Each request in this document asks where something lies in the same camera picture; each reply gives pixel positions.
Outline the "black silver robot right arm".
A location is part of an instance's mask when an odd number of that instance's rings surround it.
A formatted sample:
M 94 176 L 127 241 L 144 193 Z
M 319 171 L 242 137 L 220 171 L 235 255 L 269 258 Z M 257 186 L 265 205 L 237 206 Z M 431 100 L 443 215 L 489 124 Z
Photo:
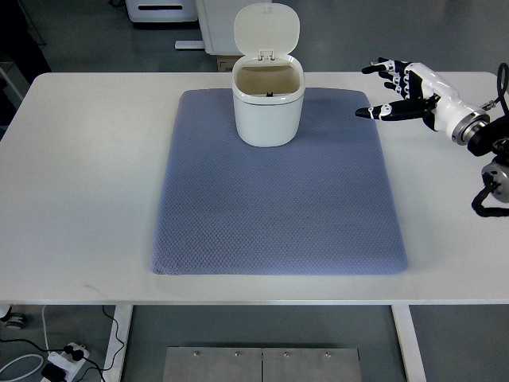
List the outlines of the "black silver robot right arm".
M 476 157 L 494 154 L 481 170 L 484 188 L 498 201 L 508 202 L 508 116 L 494 122 L 476 118 L 460 133 L 460 142 Z

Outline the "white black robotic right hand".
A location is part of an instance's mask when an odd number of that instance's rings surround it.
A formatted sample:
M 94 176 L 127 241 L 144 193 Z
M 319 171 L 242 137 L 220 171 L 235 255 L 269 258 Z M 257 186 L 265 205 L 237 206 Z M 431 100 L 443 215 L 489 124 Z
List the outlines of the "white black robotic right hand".
M 464 101 L 451 84 L 422 63 L 380 57 L 362 73 L 378 74 L 385 80 L 384 86 L 402 98 L 362 107 L 356 110 L 357 117 L 382 121 L 420 119 L 429 129 L 446 133 L 460 146 L 490 123 L 484 109 Z

